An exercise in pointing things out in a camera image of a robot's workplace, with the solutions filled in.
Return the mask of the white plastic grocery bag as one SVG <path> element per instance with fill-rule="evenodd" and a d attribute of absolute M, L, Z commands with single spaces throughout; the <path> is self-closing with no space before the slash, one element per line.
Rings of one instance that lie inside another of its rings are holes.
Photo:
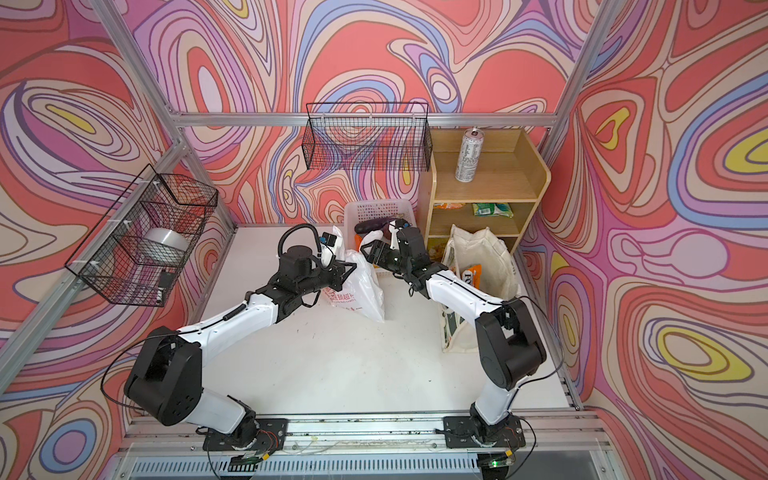
<path fill-rule="evenodd" d="M 328 287 L 322 291 L 322 296 L 334 307 L 383 323 L 385 321 L 384 293 L 379 286 L 373 266 L 361 252 L 346 248 L 342 231 L 338 226 L 332 228 L 330 235 L 332 245 L 323 248 L 323 259 L 330 259 L 331 254 L 334 254 L 337 260 L 354 263 L 356 268 L 343 282 L 340 291 Z"/>

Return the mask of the cream canvas tote bag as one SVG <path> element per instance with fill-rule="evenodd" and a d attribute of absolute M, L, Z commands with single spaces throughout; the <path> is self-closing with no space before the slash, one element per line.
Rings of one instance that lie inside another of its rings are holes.
<path fill-rule="evenodd" d="M 509 300 L 520 292 L 512 255 L 489 228 L 470 233 L 451 227 L 443 263 L 461 280 L 480 291 Z M 449 307 L 442 307 L 442 350 L 473 353 L 478 350 L 474 328 Z"/>

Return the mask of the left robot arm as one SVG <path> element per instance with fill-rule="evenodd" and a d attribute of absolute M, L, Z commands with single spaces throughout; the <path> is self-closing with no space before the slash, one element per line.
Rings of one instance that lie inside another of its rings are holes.
<path fill-rule="evenodd" d="M 236 307 L 170 330 L 159 327 L 143 341 L 124 385 L 125 396 L 164 426 L 188 423 L 218 435 L 234 450 L 251 448 L 261 427 L 244 402 L 203 386 L 204 367 L 245 337 L 271 327 L 324 289 L 341 291 L 356 270 L 343 260 L 339 229 L 320 233 L 311 224 L 287 230 L 278 243 L 278 269 Z"/>

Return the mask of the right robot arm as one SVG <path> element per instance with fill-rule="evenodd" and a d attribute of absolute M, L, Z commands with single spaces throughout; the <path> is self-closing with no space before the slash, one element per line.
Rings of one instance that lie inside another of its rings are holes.
<path fill-rule="evenodd" d="M 447 266 L 433 261 L 418 228 L 396 227 L 388 241 L 368 234 L 360 251 L 372 265 L 404 280 L 411 291 L 441 304 L 474 329 L 478 355 L 487 381 L 466 416 L 446 417 L 442 434 L 450 448 L 473 442 L 491 448 L 505 442 L 506 434 L 524 437 L 520 421 L 511 413 L 523 380 L 547 360 L 545 345 L 525 303 L 503 300 L 462 281 Z"/>

